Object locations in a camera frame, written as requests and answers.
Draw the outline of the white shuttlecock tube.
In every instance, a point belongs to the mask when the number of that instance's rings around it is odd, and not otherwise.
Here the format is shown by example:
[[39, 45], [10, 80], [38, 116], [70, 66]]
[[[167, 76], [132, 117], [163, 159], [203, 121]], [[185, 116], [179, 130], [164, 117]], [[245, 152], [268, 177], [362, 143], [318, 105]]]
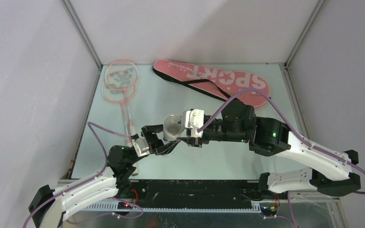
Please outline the white shuttlecock tube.
[[175, 141], [184, 130], [185, 127], [182, 125], [182, 117], [171, 114], [163, 122], [163, 140], [169, 142]]

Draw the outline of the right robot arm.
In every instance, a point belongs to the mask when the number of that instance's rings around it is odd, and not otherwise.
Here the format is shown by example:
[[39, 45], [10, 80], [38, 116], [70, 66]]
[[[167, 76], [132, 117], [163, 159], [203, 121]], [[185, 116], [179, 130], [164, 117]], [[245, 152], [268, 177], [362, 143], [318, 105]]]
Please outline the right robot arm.
[[360, 176], [351, 167], [358, 163], [356, 151], [324, 149], [277, 119], [257, 117], [253, 106], [237, 99], [224, 107], [221, 119], [191, 109], [182, 114], [180, 123], [187, 131], [183, 141], [189, 146], [201, 147], [209, 141], [246, 143], [258, 155], [283, 157], [303, 164], [297, 171], [262, 173], [257, 186], [262, 198], [293, 190], [316, 190], [342, 197], [361, 189]]

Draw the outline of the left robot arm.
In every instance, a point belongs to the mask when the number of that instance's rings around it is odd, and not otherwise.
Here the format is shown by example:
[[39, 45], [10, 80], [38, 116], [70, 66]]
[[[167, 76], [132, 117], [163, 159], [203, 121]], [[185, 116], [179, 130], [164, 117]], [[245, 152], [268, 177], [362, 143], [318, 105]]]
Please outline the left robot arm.
[[150, 154], [170, 153], [179, 140], [168, 144], [158, 138], [162, 125], [142, 128], [141, 135], [132, 135], [130, 146], [115, 145], [105, 152], [104, 167], [71, 184], [51, 189], [41, 187], [29, 205], [30, 215], [23, 227], [33, 221], [37, 228], [58, 228], [63, 221], [81, 209], [107, 198], [137, 199], [130, 176], [135, 163]]

